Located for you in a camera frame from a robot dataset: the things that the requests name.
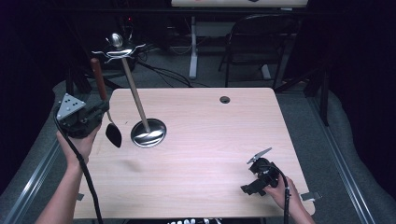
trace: controller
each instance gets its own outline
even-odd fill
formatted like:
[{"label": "controller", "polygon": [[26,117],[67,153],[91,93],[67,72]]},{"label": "controller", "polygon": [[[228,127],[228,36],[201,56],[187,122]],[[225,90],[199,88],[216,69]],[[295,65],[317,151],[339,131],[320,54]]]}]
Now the controller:
[{"label": "controller", "polygon": [[62,131],[73,138],[84,138],[101,122],[104,113],[109,109],[108,101],[102,101],[91,108],[85,102],[65,94],[56,119]]},{"label": "controller", "polygon": [[241,189],[248,195],[253,193],[260,193],[264,196],[266,193],[263,188],[268,185],[276,188],[277,178],[279,177],[279,171],[273,162],[269,162],[265,158],[258,158],[250,166],[249,170],[253,174],[257,174],[258,179],[250,183],[249,185],[242,186]]}]

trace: white table leg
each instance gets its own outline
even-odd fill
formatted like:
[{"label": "white table leg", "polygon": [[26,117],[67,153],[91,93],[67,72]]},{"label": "white table leg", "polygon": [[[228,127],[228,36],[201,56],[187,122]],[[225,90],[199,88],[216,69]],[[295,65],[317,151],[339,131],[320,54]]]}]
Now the white table leg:
[{"label": "white table leg", "polygon": [[191,63],[190,63],[190,78],[197,78],[197,63],[198,63],[198,54],[197,54],[197,40],[195,33],[195,17],[191,17]]}]

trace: wooden table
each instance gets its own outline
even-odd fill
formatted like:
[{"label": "wooden table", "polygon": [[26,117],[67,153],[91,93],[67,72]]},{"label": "wooden table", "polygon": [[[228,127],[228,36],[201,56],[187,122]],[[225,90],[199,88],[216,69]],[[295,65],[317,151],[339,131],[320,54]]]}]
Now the wooden table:
[{"label": "wooden table", "polygon": [[[309,191],[272,89],[138,91],[147,117],[163,121],[167,134],[156,147],[135,146],[130,132],[140,118],[132,94],[114,91],[110,111],[122,146],[106,138],[105,116],[88,163],[104,218],[283,216],[270,196],[240,189],[257,178],[247,161],[268,147],[264,158]],[[80,193],[75,218],[95,218],[85,180]],[[315,212],[313,203],[304,206]]]}]

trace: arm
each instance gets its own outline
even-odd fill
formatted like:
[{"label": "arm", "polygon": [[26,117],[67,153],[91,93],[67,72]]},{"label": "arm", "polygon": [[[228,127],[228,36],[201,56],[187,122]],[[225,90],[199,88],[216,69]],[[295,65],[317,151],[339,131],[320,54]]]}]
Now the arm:
[{"label": "arm", "polygon": [[[288,184],[290,188],[289,213],[291,217],[297,224],[315,223],[314,219],[305,210],[303,203],[301,202],[297,188],[294,186],[293,181],[288,177],[286,177],[286,179],[288,180]],[[285,183],[283,182],[282,177],[279,177],[276,188],[267,186],[263,190],[274,198],[274,201],[277,203],[277,205],[280,208],[284,209]]]},{"label": "arm", "polygon": [[[88,162],[88,157],[92,150],[93,140],[96,133],[99,131],[100,125],[83,139],[70,138],[73,145],[78,149],[83,156],[84,161]],[[66,156],[67,168],[64,177],[61,180],[58,188],[53,194],[49,203],[41,212],[36,223],[72,223],[73,215],[78,196],[79,185],[82,178],[82,170],[79,166],[79,161],[76,154],[67,144],[60,132],[56,133],[59,144]]]}]

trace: spoon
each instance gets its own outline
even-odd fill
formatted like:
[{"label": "spoon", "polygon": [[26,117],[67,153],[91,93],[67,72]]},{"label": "spoon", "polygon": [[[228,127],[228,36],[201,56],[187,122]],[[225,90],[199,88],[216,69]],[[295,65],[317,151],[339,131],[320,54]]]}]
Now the spoon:
[{"label": "spoon", "polygon": [[[96,58],[91,59],[91,68],[95,74],[96,85],[99,89],[100,98],[105,101],[107,99],[105,82],[103,81],[102,68],[100,66],[99,60]],[[111,123],[107,125],[106,136],[110,142],[116,146],[121,147],[122,136],[119,128],[114,124],[113,119],[110,116],[110,110],[107,110],[107,116]]]}]

